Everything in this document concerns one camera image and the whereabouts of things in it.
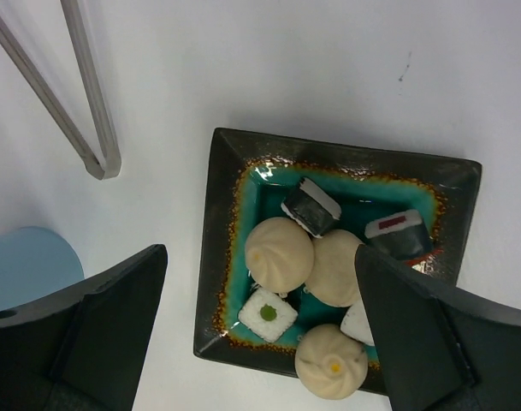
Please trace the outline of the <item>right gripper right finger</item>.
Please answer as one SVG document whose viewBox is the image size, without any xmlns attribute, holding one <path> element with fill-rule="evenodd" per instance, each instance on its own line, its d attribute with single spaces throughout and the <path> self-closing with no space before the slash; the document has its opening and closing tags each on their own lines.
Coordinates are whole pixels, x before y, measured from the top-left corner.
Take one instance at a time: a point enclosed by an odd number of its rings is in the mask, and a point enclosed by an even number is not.
<svg viewBox="0 0 521 411">
<path fill-rule="evenodd" d="M 394 410 L 521 410 L 521 310 L 362 245 L 360 294 Z"/>
</svg>

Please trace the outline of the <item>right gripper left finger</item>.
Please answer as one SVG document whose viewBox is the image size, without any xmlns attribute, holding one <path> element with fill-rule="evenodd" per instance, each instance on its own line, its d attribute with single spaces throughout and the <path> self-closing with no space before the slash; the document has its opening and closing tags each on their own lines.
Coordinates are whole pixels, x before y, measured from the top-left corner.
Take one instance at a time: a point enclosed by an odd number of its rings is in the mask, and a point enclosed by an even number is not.
<svg viewBox="0 0 521 411">
<path fill-rule="evenodd" d="M 130 410 L 168 266 L 152 245 L 0 311 L 0 410 Z"/>
</svg>

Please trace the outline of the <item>blue cylindrical lunch container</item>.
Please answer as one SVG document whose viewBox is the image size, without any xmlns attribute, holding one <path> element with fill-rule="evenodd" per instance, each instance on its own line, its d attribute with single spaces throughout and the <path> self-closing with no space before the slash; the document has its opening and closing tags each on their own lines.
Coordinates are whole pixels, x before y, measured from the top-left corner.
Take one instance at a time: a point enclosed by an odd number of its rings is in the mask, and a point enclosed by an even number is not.
<svg viewBox="0 0 521 411">
<path fill-rule="evenodd" d="M 24 227 L 0 235 L 0 311 L 35 301 L 84 278 L 77 253 L 56 232 Z"/>
</svg>

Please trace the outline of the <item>metal tongs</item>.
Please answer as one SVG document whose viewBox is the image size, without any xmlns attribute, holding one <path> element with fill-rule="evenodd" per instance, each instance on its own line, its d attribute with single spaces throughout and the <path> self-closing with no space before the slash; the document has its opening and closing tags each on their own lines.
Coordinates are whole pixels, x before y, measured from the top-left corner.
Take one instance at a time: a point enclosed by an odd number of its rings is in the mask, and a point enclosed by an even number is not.
<svg viewBox="0 0 521 411">
<path fill-rule="evenodd" d="M 1 15 L 0 45 L 77 152 L 86 171 L 99 181 L 109 180 L 119 176 L 122 166 L 121 152 L 110 119 L 110 111 L 105 103 L 79 3 L 62 1 L 61 5 L 98 143 L 103 154 L 102 159 L 97 158 L 71 116 Z"/>
</svg>

